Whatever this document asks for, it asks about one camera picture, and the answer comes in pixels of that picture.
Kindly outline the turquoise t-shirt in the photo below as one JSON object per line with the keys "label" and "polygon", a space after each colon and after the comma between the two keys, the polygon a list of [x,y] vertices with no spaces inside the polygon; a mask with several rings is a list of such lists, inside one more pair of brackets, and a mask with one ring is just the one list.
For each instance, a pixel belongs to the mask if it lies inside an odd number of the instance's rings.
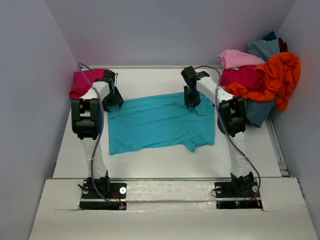
{"label": "turquoise t-shirt", "polygon": [[126,100],[107,115],[109,154],[184,145],[190,152],[215,142],[215,108],[205,95],[187,108],[182,92]]}

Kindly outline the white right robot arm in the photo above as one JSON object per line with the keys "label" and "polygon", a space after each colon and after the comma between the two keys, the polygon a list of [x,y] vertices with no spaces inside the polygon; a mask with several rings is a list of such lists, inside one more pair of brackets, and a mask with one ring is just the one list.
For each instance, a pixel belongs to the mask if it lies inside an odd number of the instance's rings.
{"label": "white right robot arm", "polygon": [[253,173],[256,169],[245,153],[247,112],[244,98],[228,93],[206,71],[197,72],[193,66],[184,68],[181,75],[186,83],[185,106],[199,106],[200,94],[210,99],[216,108],[218,128],[227,140],[231,180],[215,182],[214,195],[219,199],[249,197],[250,191],[258,185]]}

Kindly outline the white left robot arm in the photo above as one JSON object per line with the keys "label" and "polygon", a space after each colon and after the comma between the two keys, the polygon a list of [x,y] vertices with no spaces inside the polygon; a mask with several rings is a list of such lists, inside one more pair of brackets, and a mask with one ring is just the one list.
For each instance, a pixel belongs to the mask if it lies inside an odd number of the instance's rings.
{"label": "white left robot arm", "polygon": [[76,71],[71,98],[71,128],[80,139],[88,165],[88,177],[80,186],[91,199],[106,198],[112,190],[104,164],[100,140],[104,116],[112,107],[121,108],[124,100],[116,86],[118,74],[109,69]]}

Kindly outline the folded magenta t-shirt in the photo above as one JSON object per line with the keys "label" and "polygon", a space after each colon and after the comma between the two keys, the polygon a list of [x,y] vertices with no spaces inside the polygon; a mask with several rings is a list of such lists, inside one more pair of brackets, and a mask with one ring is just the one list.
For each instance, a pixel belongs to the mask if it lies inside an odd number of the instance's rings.
{"label": "folded magenta t-shirt", "polygon": [[[107,70],[107,68],[96,68],[92,70],[93,73],[90,70],[84,70],[83,73],[92,84],[95,81],[96,77],[101,79],[103,77],[104,71]],[[86,81],[83,74],[80,71],[76,71],[74,73],[74,83],[69,92],[69,97],[72,99],[80,98],[81,96],[86,94],[90,88],[91,87]]]}

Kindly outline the pink t-shirt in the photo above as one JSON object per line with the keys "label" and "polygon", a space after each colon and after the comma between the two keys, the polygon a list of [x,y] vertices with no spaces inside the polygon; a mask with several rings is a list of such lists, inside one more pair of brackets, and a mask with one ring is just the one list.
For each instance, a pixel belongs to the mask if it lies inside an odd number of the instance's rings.
{"label": "pink t-shirt", "polygon": [[258,66],[266,62],[250,53],[241,52],[236,49],[226,49],[217,55],[217,60],[225,70],[237,69],[243,66]]}

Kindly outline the magenta t-shirt in pile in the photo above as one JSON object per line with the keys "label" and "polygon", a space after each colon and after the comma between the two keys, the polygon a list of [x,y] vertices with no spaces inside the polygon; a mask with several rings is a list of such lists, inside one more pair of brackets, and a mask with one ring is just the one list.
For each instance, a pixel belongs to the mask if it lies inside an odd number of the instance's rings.
{"label": "magenta t-shirt in pile", "polygon": [[239,68],[225,69],[221,75],[220,85],[225,87],[237,83],[245,88],[252,88],[259,79],[253,73],[256,67],[256,65],[245,65]]}

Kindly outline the slate blue t-shirt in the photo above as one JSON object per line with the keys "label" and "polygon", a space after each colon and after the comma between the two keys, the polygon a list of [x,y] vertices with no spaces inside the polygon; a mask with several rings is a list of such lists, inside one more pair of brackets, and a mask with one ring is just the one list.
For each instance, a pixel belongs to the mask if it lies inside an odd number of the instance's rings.
{"label": "slate blue t-shirt", "polygon": [[245,100],[247,124],[252,127],[261,128],[262,124],[268,118],[272,108],[274,107],[276,98],[257,102],[252,99]]}

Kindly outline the orange t-shirt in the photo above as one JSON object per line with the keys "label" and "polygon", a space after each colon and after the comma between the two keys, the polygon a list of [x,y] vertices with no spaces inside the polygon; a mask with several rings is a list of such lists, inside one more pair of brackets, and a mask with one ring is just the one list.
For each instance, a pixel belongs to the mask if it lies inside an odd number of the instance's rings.
{"label": "orange t-shirt", "polygon": [[257,82],[252,88],[231,83],[224,89],[236,97],[241,96],[255,102],[275,100],[275,106],[284,111],[300,79],[300,59],[292,52],[275,54],[266,64],[255,67],[253,75],[257,77]]}

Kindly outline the grey-blue t-shirt at back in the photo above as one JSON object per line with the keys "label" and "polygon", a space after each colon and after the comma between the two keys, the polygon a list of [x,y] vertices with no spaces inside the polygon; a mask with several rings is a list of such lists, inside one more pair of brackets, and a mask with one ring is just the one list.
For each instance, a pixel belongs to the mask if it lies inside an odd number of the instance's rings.
{"label": "grey-blue t-shirt at back", "polygon": [[279,40],[274,39],[271,41],[256,40],[248,41],[246,43],[247,52],[252,55],[256,55],[263,59],[265,62],[268,61],[273,55],[280,53]]}

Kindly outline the dark blue t-shirt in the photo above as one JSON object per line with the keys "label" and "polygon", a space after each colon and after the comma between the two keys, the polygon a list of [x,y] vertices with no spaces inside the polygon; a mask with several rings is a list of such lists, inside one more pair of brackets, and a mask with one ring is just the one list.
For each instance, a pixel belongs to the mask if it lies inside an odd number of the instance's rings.
{"label": "dark blue t-shirt", "polygon": [[262,39],[264,41],[270,42],[270,41],[273,41],[273,40],[277,40],[277,36],[273,31],[270,31]]}

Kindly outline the maroon t-shirt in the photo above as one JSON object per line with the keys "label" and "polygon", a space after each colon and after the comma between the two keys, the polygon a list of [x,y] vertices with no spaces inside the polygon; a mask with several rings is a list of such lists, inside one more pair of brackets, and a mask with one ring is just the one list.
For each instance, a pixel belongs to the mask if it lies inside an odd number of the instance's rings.
{"label": "maroon t-shirt", "polygon": [[278,38],[279,52],[288,52],[288,45],[286,42],[282,40],[282,38]]}

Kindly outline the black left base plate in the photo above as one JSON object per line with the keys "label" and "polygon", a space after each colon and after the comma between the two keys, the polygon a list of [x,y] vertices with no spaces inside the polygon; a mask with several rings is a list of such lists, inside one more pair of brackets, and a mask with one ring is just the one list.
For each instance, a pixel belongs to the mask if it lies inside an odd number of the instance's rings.
{"label": "black left base plate", "polygon": [[81,210],[125,211],[127,209],[127,182],[111,182],[108,193],[100,191],[102,197],[93,187],[89,189],[86,180],[83,181],[83,184],[78,184],[78,187],[81,189],[79,201]]}

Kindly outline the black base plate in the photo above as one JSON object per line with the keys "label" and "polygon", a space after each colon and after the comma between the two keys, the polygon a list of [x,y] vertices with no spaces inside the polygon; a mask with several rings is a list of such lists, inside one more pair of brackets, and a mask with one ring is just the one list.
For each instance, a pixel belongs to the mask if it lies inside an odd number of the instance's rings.
{"label": "black base plate", "polygon": [[218,181],[210,194],[215,198],[218,210],[239,210],[239,209],[263,209],[260,193],[257,193],[258,184],[245,187],[240,192],[231,189],[231,182]]}
{"label": "black base plate", "polygon": [[78,187],[81,189],[79,201],[81,210],[125,211],[127,209],[127,182],[111,182],[108,193],[100,191],[102,197],[93,187],[89,189],[86,180],[83,181],[83,184],[78,184]]}

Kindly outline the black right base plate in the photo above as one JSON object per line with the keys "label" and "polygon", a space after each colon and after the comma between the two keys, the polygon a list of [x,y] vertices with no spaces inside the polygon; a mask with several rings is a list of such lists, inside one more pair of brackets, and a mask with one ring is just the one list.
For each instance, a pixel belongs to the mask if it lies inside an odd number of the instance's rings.
{"label": "black right base plate", "polygon": [[263,209],[260,193],[257,193],[258,184],[245,187],[240,192],[231,189],[231,182],[218,181],[210,194],[215,198],[218,210],[239,210],[239,209]]}

